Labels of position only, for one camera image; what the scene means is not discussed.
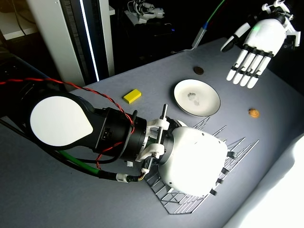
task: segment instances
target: wire rack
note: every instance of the wire rack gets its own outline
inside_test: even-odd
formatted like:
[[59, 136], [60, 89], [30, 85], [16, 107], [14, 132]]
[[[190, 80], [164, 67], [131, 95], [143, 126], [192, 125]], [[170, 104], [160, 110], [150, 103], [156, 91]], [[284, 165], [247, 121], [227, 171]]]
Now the wire rack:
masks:
[[[202, 130], [209, 119], [210, 116], [199, 122], [193, 128]], [[225, 128], [226, 126], [223, 126], [216, 131], [213, 136], [217, 136]], [[254, 143], [251, 143], [238, 150], [245, 139], [246, 137], [243, 137], [227, 146], [228, 151], [230, 154], [233, 154], [233, 156], [227, 157], [223, 170], [218, 176], [218, 181], [213, 187], [213, 194], [216, 193], [215, 189], [227, 177], [229, 172], [231, 172], [259, 142], [259, 140], [257, 140]], [[195, 212], [197, 208], [204, 202], [204, 200], [210, 195], [209, 193], [206, 196], [197, 197], [171, 188], [162, 181], [158, 173], [157, 166], [152, 166], [149, 175], [145, 177], [145, 180], [170, 215], [191, 214]]]

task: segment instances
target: dark background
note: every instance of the dark background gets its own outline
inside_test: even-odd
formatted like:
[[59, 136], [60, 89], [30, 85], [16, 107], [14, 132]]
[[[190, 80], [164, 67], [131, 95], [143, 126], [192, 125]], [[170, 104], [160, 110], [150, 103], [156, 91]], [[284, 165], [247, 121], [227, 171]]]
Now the dark background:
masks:
[[[9, 0], [0, 0], [1, 12], [13, 12]], [[17, 9], [27, 7], [24, 0], [15, 0]], [[158, 59], [172, 55], [172, 51], [191, 48], [200, 27], [206, 22], [220, 0], [147, 0], [155, 7], [165, 11], [162, 19], [150, 19], [147, 24], [133, 26], [126, 17], [127, 0], [109, 0], [115, 9], [111, 16], [115, 73], [142, 66]], [[226, 0], [211, 19], [208, 31], [200, 44], [220, 37], [230, 37], [247, 21], [249, 14], [258, 14], [264, 3], [272, 4], [272, 0]], [[295, 19], [292, 25], [298, 31], [302, 29], [304, 4], [301, 0], [287, 0], [292, 7]], [[268, 68], [297, 91], [304, 94], [304, 82], [301, 74], [301, 56], [303, 56], [303, 39], [296, 50], [282, 47], [268, 65]], [[42, 37], [36, 33], [9, 40], [4, 43], [10, 52], [21, 57], [46, 75], [59, 78], [55, 65], [48, 53]]]

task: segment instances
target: white light strip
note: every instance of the white light strip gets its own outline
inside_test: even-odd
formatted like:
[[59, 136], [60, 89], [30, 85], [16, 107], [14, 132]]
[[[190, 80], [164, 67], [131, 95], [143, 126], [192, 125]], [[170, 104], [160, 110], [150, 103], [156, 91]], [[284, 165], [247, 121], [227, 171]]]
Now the white light strip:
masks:
[[81, 12], [82, 12], [82, 17], [84, 18], [84, 22], [85, 22], [85, 29], [86, 29], [85, 32], [86, 32], [87, 40], [88, 40], [88, 42], [89, 42], [89, 47], [90, 47], [90, 52], [91, 52], [92, 61], [93, 61], [93, 65], [94, 65], [94, 70], [95, 70], [96, 79], [97, 79], [97, 82], [99, 82], [99, 76], [98, 76], [97, 67], [96, 67], [96, 62], [95, 62], [95, 58], [94, 58], [94, 53], [93, 53], [93, 48], [92, 48], [92, 43], [91, 43], [89, 28], [88, 28], [88, 26], [87, 26], [86, 12], [85, 12], [85, 7], [84, 7], [84, 2], [83, 2], [83, 0], [80, 0], [80, 7], [81, 7]]

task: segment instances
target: brown round object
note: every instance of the brown round object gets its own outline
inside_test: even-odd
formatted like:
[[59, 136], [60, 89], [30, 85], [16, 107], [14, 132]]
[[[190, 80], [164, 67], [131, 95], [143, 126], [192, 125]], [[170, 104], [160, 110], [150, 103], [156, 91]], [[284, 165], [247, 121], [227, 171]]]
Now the brown round object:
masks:
[[194, 72], [197, 74], [197, 75], [202, 75], [204, 73], [204, 70], [203, 68], [199, 67], [199, 66], [196, 66], [194, 67]]
[[260, 117], [260, 112], [255, 108], [250, 108], [248, 112], [249, 112], [249, 115], [253, 118], [259, 118]]

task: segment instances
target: gray table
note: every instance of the gray table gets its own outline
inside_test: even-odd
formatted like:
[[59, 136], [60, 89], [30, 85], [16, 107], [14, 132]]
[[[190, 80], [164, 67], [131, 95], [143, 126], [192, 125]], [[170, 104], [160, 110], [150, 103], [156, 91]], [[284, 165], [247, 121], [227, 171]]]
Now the gray table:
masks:
[[[90, 88], [111, 96], [122, 107], [148, 120], [160, 116], [164, 103], [168, 116], [189, 126], [202, 118], [193, 117], [175, 104], [172, 91], [184, 79], [198, 79], [218, 92], [220, 110], [212, 116], [205, 131], [213, 133], [228, 127], [221, 137], [227, 143], [246, 136], [244, 144], [260, 139], [256, 148], [233, 170], [218, 195], [209, 197], [191, 215], [168, 215], [145, 182], [123, 184], [98, 180], [66, 167], [43, 153], [37, 146], [0, 126], [0, 226], [75, 227], [75, 228], [152, 228], [187, 227], [220, 228], [233, 215], [267, 170], [303, 130], [304, 97], [266, 70], [254, 89], [227, 82], [225, 77], [240, 50], [235, 47], [225, 54], [219, 51], [225, 39], [147, 64], [134, 70], [90, 85]], [[194, 66], [204, 68], [198, 76]], [[138, 88], [142, 97], [131, 105], [122, 97]], [[113, 105], [106, 99], [86, 91], [74, 91], [94, 107]], [[261, 112], [251, 118], [251, 107]], [[75, 156], [95, 158], [86, 148], [74, 148]], [[123, 161], [103, 165], [108, 171], [136, 174]]]

